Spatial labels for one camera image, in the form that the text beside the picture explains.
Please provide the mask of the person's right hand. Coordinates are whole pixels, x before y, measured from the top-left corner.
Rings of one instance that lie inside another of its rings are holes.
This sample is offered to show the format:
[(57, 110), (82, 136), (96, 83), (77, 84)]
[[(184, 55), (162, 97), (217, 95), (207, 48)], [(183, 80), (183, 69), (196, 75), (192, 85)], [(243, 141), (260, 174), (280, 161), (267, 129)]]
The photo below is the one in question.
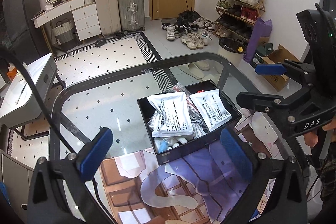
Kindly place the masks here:
[[(324, 125), (321, 129), (327, 132), (330, 130), (334, 131), (335, 128), (336, 128), (336, 120), (334, 117), (329, 124)], [(313, 148), (318, 143), (317, 131), (308, 132), (303, 137), (305, 144), (308, 145), (310, 148)]]

